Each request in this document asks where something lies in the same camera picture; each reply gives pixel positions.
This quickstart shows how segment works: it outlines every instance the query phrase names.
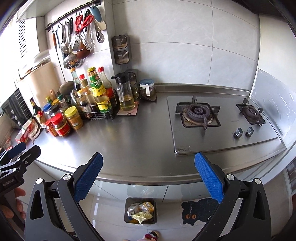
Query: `hanging rod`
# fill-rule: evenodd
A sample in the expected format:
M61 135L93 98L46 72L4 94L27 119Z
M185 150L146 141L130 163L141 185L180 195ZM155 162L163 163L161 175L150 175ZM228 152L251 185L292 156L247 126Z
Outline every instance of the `hanging rod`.
M80 11L82 9L85 9L87 7L91 7L91 6L98 6L101 4L101 0L93 0L93 1L90 1L90 2L87 2L85 4L82 4L80 5L79 7L76 7L74 9L72 9L71 11L65 13L63 16L59 17L57 20L55 20L54 22L52 23L49 23L46 27L45 27L45 30L49 31L51 30L52 26L63 21L65 18L68 18L70 17L73 13L76 13L77 11Z

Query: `gas stove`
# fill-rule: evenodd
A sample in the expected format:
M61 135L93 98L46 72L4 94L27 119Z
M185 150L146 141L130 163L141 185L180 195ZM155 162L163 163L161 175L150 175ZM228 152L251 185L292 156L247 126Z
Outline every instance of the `gas stove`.
M241 96L167 97L175 154L242 148L278 138L251 100Z

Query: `stainless steel countertop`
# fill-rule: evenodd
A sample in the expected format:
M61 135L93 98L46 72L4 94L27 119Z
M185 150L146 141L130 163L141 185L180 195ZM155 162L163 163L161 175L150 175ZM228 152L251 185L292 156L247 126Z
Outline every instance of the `stainless steel countertop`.
M98 180L138 185L172 185L201 181L194 154L175 155L167 96L248 95L248 91L209 86L157 86L157 102L140 101L137 116L85 121L67 137L41 132L35 144L41 148L39 162L65 172L88 162L95 152L104 158ZM262 150L269 150L269 155ZM239 149L207 153L225 173L260 163L285 150L279 138Z

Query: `wire basket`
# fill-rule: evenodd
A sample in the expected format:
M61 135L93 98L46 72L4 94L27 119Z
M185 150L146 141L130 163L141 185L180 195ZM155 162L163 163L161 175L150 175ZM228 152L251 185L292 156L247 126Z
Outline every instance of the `wire basket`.
M106 106L106 104L97 104L97 105L89 105L92 110L99 110L99 106ZM118 99L118 95L115 90L113 90L113 95L107 102L108 105L108 111L101 112L101 111L93 111L90 113L85 113L82 112L81 110L78 110L80 116L82 119L87 119L87 120L99 120L99 119L114 119L116 114L118 113L120 109L120 103Z

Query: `stove knob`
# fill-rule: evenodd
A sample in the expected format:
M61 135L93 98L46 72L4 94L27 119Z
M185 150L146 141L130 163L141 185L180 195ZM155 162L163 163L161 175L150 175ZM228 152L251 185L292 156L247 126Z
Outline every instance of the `stove knob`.
M253 129L252 127L249 127L249 128L247 129L246 135L247 135L248 137L250 137L253 133L254 133L254 129Z
M237 130L234 133L234 137L240 138L242 136L242 134L243 134L242 129L241 128L237 128Z

